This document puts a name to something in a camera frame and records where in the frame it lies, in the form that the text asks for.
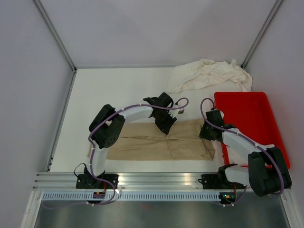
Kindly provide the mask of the beige t shirt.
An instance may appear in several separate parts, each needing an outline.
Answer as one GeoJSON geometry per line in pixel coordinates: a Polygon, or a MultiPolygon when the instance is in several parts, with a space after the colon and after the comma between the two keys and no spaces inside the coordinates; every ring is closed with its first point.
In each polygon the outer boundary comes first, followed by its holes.
{"type": "Polygon", "coordinates": [[[201,139],[203,119],[173,124],[168,134],[154,123],[127,123],[118,141],[109,148],[108,160],[122,161],[212,161],[211,141],[201,139]]]}

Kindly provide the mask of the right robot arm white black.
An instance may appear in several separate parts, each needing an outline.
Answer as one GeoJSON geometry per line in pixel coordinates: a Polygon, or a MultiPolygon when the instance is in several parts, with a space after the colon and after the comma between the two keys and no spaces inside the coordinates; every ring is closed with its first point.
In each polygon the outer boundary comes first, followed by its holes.
{"type": "Polygon", "coordinates": [[[203,127],[200,138],[219,141],[241,153],[247,159],[247,166],[238,164],[218,169],[217,183],[223,188],[232,183],[249,186],[262,197],[269,194],[281,195],[292,186],[292,180],[283,153],[274,145],[262,145],[244,135],[232,124],[225,124],[220,110],[203,113],[203,127]]]}

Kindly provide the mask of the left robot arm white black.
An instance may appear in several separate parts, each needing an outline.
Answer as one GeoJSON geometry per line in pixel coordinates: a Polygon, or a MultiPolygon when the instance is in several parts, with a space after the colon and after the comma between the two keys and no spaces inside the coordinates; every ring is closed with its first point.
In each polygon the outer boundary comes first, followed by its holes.
{"type": "Polygon", "coordinates": [[[87,183],[93,188],[102,186],[106,156],[109,148],[118,140],[125,123],[153,118],[157,129],[168,134],[177,121],[176,115],[180,111],[184,111],[183,107],[175,103],[166,93],[162,93],[159,97],[144,98],[139,104],[123,108],[104,105],[89,126],[88,140],[93,150],[88,162],[87,169],[90,174],[87,183]]]}

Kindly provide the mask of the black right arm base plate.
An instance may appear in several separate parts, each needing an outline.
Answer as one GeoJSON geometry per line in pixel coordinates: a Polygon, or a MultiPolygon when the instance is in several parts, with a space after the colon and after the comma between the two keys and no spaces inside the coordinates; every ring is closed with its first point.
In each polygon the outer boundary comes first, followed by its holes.
{"type": "Polygon", "coordinates": [[[204,190],[241,190],[245,186],[236,182],[229,182],[219,174],[202,174],[198,179],[204,190]]]}

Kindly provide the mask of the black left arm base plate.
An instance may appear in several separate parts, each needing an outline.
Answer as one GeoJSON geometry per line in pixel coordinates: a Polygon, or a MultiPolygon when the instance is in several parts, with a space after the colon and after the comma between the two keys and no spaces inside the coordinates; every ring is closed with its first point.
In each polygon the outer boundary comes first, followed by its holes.
{"type": "MultiPolygon", "coordinates": [[[[118,185],[118,178],[119,175],[117,174],[102,174],[100,176],[98,176],[98,178],[100,179],[104,179],[110,183],[112,183],[114,185],[115,188],[117,188],[118,185]]],[[[79,174],[77,181],[76,181],[76,188],[77,189],[99,189],[99,190],[104,190],[106,189],[113,189],[113,187],[107,183],[107,182],[103,182],[100,180],[96,180],[95,178],[93,178],[90,174],[89,175],[85,175],[85,174],[79,174]]]]}

